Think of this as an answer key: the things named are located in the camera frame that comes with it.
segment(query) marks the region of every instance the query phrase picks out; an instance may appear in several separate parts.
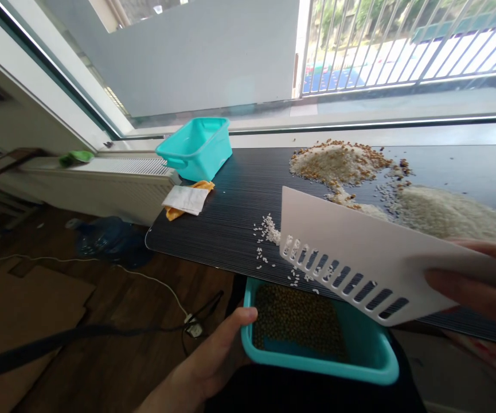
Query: white cable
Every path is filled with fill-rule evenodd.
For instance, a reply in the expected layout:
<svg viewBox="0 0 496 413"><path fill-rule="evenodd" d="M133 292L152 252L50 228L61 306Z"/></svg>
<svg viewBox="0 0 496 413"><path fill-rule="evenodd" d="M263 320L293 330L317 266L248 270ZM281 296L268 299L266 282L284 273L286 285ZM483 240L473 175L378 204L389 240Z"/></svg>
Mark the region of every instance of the white cable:
<svg viewBox="0 0 496 413"><path fill-rule="evenodd" d="M37 258L32 258L31 256L29 255L23 255L23 254L12 254L12 255L9 255L9 256L6 256L6 257L1 257L0 258L0 261L3 261L3 260L6 260L8 258L13 258L13 257L20 257L20 258L27 258L31 261L37 261L37 260L40 260L40 259L52 259L52 260L55 260L55 261L58 261L58 262L70 262L70 261L99 261L99 259L97 258L87 258L87 259L81 259L81 258L71 258L71 259L67 259L67 260L61 260L60 258L55 258L55 257L37 257ZM168 290L171 291L171 293L173 294L173 296L175 297L175 300L177 300L177 304L179 305L179 308L183 311L183 313L185 313L185 315L188 317L190 314L186 312L186 310L183 308L183 306L181 305L181 302L179 301L179 297L177 297L177 294L175 293L175 291L173 291L173 289L167 285L165 282L163 281L160 281L159 279L157 278L154 278L154 277L151 277L151 276L148 276L148 275L145 275L141 272L135 272L135 271L130 271L128 270L127 268L125 268L124 266L120 265L120 264L116 264L116 266L120 267L122 270L124 270L125 272L129 272L130 274L135 274L135 275L140 275L140 276L143 276L145 278L148 278L149 280L152 280L152 281L156 281L157 283L160 283L161 285L165 286Z"/></svg>

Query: black strap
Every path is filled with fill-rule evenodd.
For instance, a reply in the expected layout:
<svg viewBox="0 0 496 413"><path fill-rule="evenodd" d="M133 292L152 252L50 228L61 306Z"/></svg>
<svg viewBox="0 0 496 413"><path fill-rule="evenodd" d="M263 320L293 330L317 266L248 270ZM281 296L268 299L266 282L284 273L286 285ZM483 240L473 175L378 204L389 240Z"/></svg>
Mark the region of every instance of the black strap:
<svg viewBox="0 0 496 413"><path fill-rule="evenodd" d="M212 305L208 311L208 315L204 317L201 321L208 318L213 314L221 297L224 292L219 291L210 301L203 305L197 312L195 312L189 319L197 317L202 311ZM41 356L44 356L51 351L61 348L70 344L72 341L78 340L80 338L90 338L98 336L122 336L122 337L133 337L140 334L151 333L151 332L164 332L172 333L175 331L183 330L188 326L198 324L199 321L191 321L180 326L172 328L164 328L160 326L154 326L144 329L133 329L133 330L120 330L111 325L105 324L93 324L76 327L70 330L63 331L61 333L53 334L52 336L41 338L39 340L33 341L31 343L25 344L23 346L14 348L12 350L0 353L0 374L6 373L8 371L14 370L22 365L30 363Z"/></svg>

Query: white radiator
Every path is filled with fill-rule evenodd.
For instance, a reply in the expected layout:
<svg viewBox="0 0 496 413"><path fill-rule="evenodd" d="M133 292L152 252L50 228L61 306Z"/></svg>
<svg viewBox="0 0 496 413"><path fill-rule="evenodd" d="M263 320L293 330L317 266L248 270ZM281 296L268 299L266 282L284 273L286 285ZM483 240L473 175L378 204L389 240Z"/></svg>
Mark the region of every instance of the white radiator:
<svg viewBox="0 0 496 413"><path fill-rule="evenodd" d="M94 158L63 169L58 158L35 158L0 175L13 188L54 207L95 216L116 215L150 226L162 201L181 180L160 158Z"/></svg>

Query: person's arm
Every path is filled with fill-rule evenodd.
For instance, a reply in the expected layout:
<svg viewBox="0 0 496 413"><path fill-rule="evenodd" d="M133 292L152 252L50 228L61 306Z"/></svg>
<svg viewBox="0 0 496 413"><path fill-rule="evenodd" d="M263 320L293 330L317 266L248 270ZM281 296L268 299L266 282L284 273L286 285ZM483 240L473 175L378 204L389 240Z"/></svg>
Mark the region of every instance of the person's arm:
<svg viewBox="0 0 496 413"><path fill-rule="evenodd" d="M476 240L452 242L496 258L496 243ZM434 290L496 322L495 287L451 271L429 270L425 278Z"/></svg>
<svg viewBox="0 0 496 413"><path fill-rule="evenodd" d="M214 396L245 363L240 327L253 323L257 310L240 307L156 387L136 413L191 413Z"/></svg>

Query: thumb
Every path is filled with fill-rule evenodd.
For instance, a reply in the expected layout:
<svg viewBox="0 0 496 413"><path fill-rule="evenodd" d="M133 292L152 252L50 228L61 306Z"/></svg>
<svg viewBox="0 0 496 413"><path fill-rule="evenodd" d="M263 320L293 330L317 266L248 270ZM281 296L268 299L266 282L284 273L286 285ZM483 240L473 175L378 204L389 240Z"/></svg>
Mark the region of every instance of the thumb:
<svg viewBox="0 0 496 413"><path fill-rule="evenodd" d="M186 360L198 377L210 377L227 358L240 327L257 319L255 307L239 307Z"/></svg>
<svg viewBox="0 0 496 413"><path fill-rule="evenodd" d="M451 271L429 270L425 279L434 290L496 322L496 288Z"/></svg>
<svg viewBox="0 0 496 413"><path fill-rule="evenodd" d="M223 321L211 335L213 345L217 347L230 347L240 327L246 326L257 320L257 308L238 307L234 313Z"/></svg>

